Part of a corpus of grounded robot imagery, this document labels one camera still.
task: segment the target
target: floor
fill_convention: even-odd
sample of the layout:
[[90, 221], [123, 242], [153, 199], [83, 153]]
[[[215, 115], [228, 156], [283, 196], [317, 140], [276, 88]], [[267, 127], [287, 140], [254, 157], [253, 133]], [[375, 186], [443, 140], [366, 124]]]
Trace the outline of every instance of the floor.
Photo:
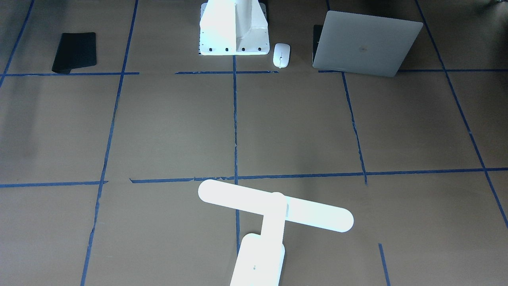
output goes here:
[[[280, 285], [508, 283], [508, 3], [270, 1], [277, 69], [199, 56], [202, 2], [0, 2], [1, 285], [229, 285], [262, 218], [207, 178], [353, 213], [287, 222]], [[424, 26], [393, 78], [320, 72], [328, 10]], [[52, 73], [78, 32], [98, 64]]]

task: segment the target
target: mouse pad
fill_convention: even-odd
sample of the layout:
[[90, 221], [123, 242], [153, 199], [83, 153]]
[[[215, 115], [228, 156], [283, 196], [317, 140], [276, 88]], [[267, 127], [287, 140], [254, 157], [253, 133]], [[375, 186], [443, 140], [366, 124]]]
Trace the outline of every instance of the mouse pad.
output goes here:
[[97, 64], [95, 33], [63, 33], [51, 71], [68, 74], [72, 69]]

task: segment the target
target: blue tape line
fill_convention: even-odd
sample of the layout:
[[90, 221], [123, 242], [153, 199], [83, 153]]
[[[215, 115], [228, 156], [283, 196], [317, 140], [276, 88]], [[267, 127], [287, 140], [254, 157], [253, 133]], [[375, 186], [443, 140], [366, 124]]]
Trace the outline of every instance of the blue tape line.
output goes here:
[[100, 206], [100, 199], [102, 196], [102, 189], [104, 186], [104, 178], [106, 176], [106, 168], [108, 166], [109, 151], [111, 149], [111, 140], [113, 139], [113, 130], [115, 128], [116, 111], [118, 109], [118, 102], [120, 100], [120, 94], [121, 94], [122, 85], [123, 85], [123, 76], [124, 76], [124, 72], [125, 72], [125, 67], [127, 66], [127, 58], [129, 56], [129, 47], [131, 45], [131, 38], [132, 38], [133, 30], [134, 30], [134, 23], [136, 20], [137, 10], [138, 10], [138, 0], [136, 0], [136, 2], [134, 4], [134, 12], [132, 15], [131, 29], [129, 31], [129, 38], [127, 40], [127, 47], [125, 48], [125, 56], [123, 58], [122, 74], [120, 75], [120, 82], [118, 83], [118, 92], [116, 93], [115, 107], [113, 109], [113, 117], [111, 119], [111, 126], [109, 128], [108, 144], [106, 146], [106, 154], [104, 156], [104, 167], [102, 169], [101, 181], [99, 182], [99, 189], [97, 191], [95, 214], [93, 217], [93, 227], [92, 227], [92, 231], [90, 232], [90, 237], [88, 238], [88, 246], [86, 248], [85, 264], [83, 266], [83, 274], [81, 275], [81, 284], [80, 284], [81, 286], [85, 286], [86, 274], [88, 271], [88, 262], [90, 261], [90, 253], [91, 253], [91, 249], [92, 249], [92, 245], [93, 245], [93, 237], [95, 235], [95, 229], [96, 229], [96, 225], [97, 225], [97, 216], [99, 215], [99, 206]]
[[443, 70], [426, 70], [426, 69], [421, 69], [421, 70], [398, 70], [397, 72], [443, 72]]
[[[488, 171], [508, 171], [508, 167], [488, 168]], [[413, 174], [446, 174], [446, 173], [472, 173], [483, 172], [482, 168], [470, 169], [437, 169], [437, 170], [410, 170], [410, 171], [369, 171], [365, 172], [367, 176], [385, 176], [385, 175], [413, 175]], [[292, 175], [257, 175], [257, 176], [230, 176], [230, 177], [203, 177], [203, 178], [174, 178], [174, 179], [148, 179], [148, 180], [131, 180], [133, 184], [145, 183], [170, 183], [170, 182], [190, 182], [212, 180], [231, 181], [238, 180], [256, 180], [256, 179], [291, 179], [291, 178], [319, 178], [319, 177], [355, 177], [363, 176], [363, 172], [352, 173], [323, 173], [323, 174], [292, 174]]]
[[492, 194], [494, 195], [494, 199], [496, 200], [497, 207], [499, 208], [501, 216], [503, 217], [504, 224], [506, 225], [506, 228], [508, 228], [508, 218], [506, 217], [506, 214], [504, 213], [504, 209], [503, 209], [503, 207], [501, 205], [501, 201], [499, 200], [499, 197], [497, 196], [497, 192], [494, 189], [494, 185], [492, 184], [492, 182], [490, 180], [489, 173], [488, 173], [487, 169], [485, 168], [485, 164], [483, 162], [483, 159], [482, 159], [482, 156], [481, 156], [480, 151], [478, 149], [478, 146], [476, 144], [476, 141], [474, 140], [473, 134], [471, 132], [471, 128], [469, 127], [469, 124], [467, 123], [467, 119], [466, 119], [466, 116], [464, 115], [464, 112], [463, 112], [462, 107], [460, 105], [459, 98], [457, 97], [457, 94], [455, 93], [455, 89], [453, 88], [452, 81], [450, 80], [450, 76], [448, 75], [448, 72], [447, 72], [446, 67], [444, 65], [445, 63], [442, 60], [442, 57], [441, 57], [441, 54], [439, 53], [439, 50], [437, 49], [437, 45], [436, 45], [436, 42], [434, 41], [434, 37], [432, 37], [432, 33], [430, 33], [430, 28], [429, 28], [429, 26], [427, 24], [427, 20], [425, 19], [425, 16], [423, 14], [422, 8], [420, 7], [420, 4], [418, 3], [418, 0], [415, 0], [415, 2], [416, 2], [416, 5], [418, 7], [418, 10], [420, 11], [420, 15], [421, 15], [421, 17], [423, 19], [423, 23], [425, 25], [425, 28], [427, 29], [427, 33], [429, 34], [430, 40], [432, 41], [432, 45], [434, 46], [434, 49], [435, 49], [435, 51], [437, 53], [437, 57], [438, 57], [439, 61], [441, 62], [442, 69], [445, 71], [445, 75], [446, 75], [446, 78], [447, 78], [447, 81], [448, 81], [448, 85], [450, 86], [450, 89], [452, 90], [452, 94], [453, 94], [453, 97], [455, 99], [455, 103], [457, 104], [457, 108], [460, 111], [460, 116], [462, 117], [462, 121], [464, 122], [464, 125], [466, 126], [467, 132], [469, 133], [469, 138], [471, 138], [471, 142], [472, 142], [472, 144], [474, 146], [474, 150], [476, 151], [476, 154], [478, 156], [478, 160], [480, 161], [480, 164], [482, 165], [482, 169], [483, 169], [483, 171], [485, 173], [485, 177], [487, 178], [487, 182], [489, 183], [490, 190], [492, 191]]
[[367, 172], [369, 176], [483, 172], [482, 168]]
[[0, 88], [2, 87], [2, 84], [4, 84], [5, 75], [7, 74], [7, 71], [9, 70], [9, 67], [11, 66], [12, 59], [14, 58], [14, 53], [16, 52], [19, 42], [21, 41], [21, 36], [23, 35], [23, 32], [25, 31], [26, 24], [28, 23], [28, 19], [30, 18], [32, 8], [34, 7], [34, 2], [35, 2], [35, 0], [32, 0], [30, 2], [30, 7], [28, 8], [28, 12], [26, 13], [25, 21], [23, 22], [23, 26], [21, 26], [21, 30], [19, 31], [18, 38], [16, 39], [16, 42], [14, 43], [14, 47], [12, 48], [11, 55], [9, 56], [9, 60], [7, 61], [7, 65], [5, 66], [4, 73], [2, 74], [2, 77], [0, 78]]
[[487, 168], [487, 171], [508, 171], [508, 168]]
[[351, 106], [351, 99], [349, 97], [349, 91], [347, 89], [346, 74], [344, 72], [341, 72], [341, 74], [342, 74], [342, 82], [344, 83], [344, 90], [346, 91], [347, 104], [350, 108], [351, 123], [353, 124], [353, 130], [354, 130], [355, 136], [356, 136], [356, 144], [358, 145], [358, 154], [360, 155], [360, 163], [362, 164], [363, 177], [365, 180], [365, 185], [368, 185], [367, 174], [365, 171], [365, 164], [363, 162], [362, 148], [360, 147], [360, 139], [358, 138], [358, 131], [356, 129], [355, 116], [353, 115], [353, 107]]
[[508, 72], [508, 69], [452, 69], [447, 72]]
[[172, 182], [201, 182], [205, 180], [234, 180], [235, 177], [194, 177], [194, 178], [176, 178], [176, 179], [148, 179], [148, 180], [133, 180], [129, 179], [133, 184], [148, 184], [148, 183], [172, 183]]
[[52, 187], [52, 186], [79, 186], [79, 185], [99, 185], [99, 181], [87, 181], [87, 182], [51, 182], [51, 183], [0, 184], [0, 188]]
[[[235, 185], [238, 185], [238, 114], [237, 114], [237, 90], [236, 90], [236, 56], [233, 56], [233, 120], [235, 123]], [[236, 254], [240, 252], [240, 212], [235, 211], [236, 221]]]
[[76, 75], [139, 75], [139, 72], [76, 72], [69, 74], [60, 73], [8, 73], [5, 76], [76, 76]]
[[381, 262], [383, 263], [383, 270], [385, 271], [386, 286], [391, 286], [390, 277], [388, 276], [388, 268], [386, 267], [385, 252], [383, 251], [383, 245], [378, 243], [379, 253], [381, 254]]
[[239, 180], [254, 179], [290, 179], [290, 178], [319, 178], [319, 177], [353, 177], [363, 176], [362, 172], [358, 173], [328, 173], [328, 174], [294, 174], [294, 175], [260, 175], [260, 176], [239, 176]]
[[232, 71], [198, 71], [198, 72], [177, 72], [175, 74], [232, 74]]
[[278, 71], [187, 71], [175, 74], [258, 74], [258, 73], [279, 73]]
[[[508, 72], [508, 69], [404, 69], [397, 72]], [[343, 72], [334, 70], [318, 70], [318, 73]]]
[[278, 71], [237, 71], [237, 74], [279, 73]]

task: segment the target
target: computer mouse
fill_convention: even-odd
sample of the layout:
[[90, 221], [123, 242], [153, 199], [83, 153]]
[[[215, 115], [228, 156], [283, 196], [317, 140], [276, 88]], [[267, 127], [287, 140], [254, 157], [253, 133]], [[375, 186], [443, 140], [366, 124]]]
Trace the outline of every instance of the computer mouse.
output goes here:
[[291, 47], [288, 44], [277, 43], [273, 49], [273, 65], [278, 68], [285, 68], [289, 63]]

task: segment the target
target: silver laptop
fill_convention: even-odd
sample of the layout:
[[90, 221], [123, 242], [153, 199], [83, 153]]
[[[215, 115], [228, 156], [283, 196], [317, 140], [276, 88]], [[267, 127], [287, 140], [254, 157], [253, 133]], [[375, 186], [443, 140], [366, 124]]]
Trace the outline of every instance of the silver laptop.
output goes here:
[[328, 11], [312, 66], [395, 76], [423, 24]]

